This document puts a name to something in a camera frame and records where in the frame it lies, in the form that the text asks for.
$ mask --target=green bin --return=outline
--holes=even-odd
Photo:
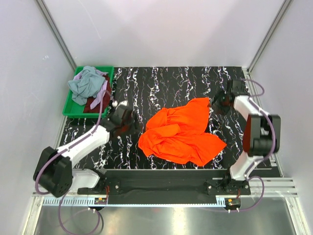
[[[102,72],[108,72],[108,76],[110,78],[110,85],[112,87],[113,76],[114,76],[114,67],[113,66],[94,66],[96,69]],[[84,66],[79,66],[75,70],[75,74],[77,75],[80,71],[82,71]],[[64,105],[63,115],[68,116],[69,118],[98,118],[99,114],[97,113],[83,113],[85,106],[79,105],[72,100],[73,92],[69,90],[67,95],[67,100]],[[105,108],[102,117],[106,117],[108,113],[108,107]]]

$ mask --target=black and white marble table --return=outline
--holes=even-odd
[[[227,80],[244,79],[241,67],[148,67],[115,68],[113,92],[118,101],[128,100],[140,122],[147,121],[161,108],[187,104],[195,97],[213,96],[226,88]],[[60,145],[73,141],[96,119],[67,119]],[[193,163],[176,164],[155,156],[146,157],[138,148],[139,135],[112,140],[92,151],[75,168],[106,169],[213,169],[228,168],[242,151],[245,120],[234,110],[226,116],[210,111],[207,131],[216,134],[227,147],[204,167]],[[269,162],[258,168],[270,168]]]

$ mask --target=white enclosure wall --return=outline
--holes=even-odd
[[[283,0],[45,0],[78,65],[247,67]]]
[[[41,151],[56,142],[73,71],[34,0],[0,3],[0,234],[21,234]]]
[[[313,1],[293,1],[252,72],[265,87],[262,105],[282,119],[278,152],[313,231]]]

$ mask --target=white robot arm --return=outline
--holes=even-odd
[[[97,147],[106,144],[112,138],[133,134],[140,131],[137,116],[128,107],[128,102],[120,102],[115,112],[101,120],[88,132],[71,143],[57,149],[47,147],[42,151],[33,179],[39,178],[39,184],[55,197],[63,196],[70,189],[95,188],[99,182],[99,172],[91,169],[72,169],[87,154]],[[60,154],[53,162],[47,162],[56,154]]]
[[[272,115],[260,108],[246,93],[242,81],[230,80],[226,91],[214,97],[213,109],[225,115],[231,108],[246,120],[243,135],[243,151],[219,184],[223,191],[241,188],[255,167],[276,153],[280,146],[280,125],[278,115]]]

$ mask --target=orange cloth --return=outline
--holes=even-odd
[[[192,99],[187,105],[163,108],[147,123],[138,146],[151,154],[175,163],[191,161],[204,166],[225,148],[217,136],[204,133],[209,119],[209,99]]]

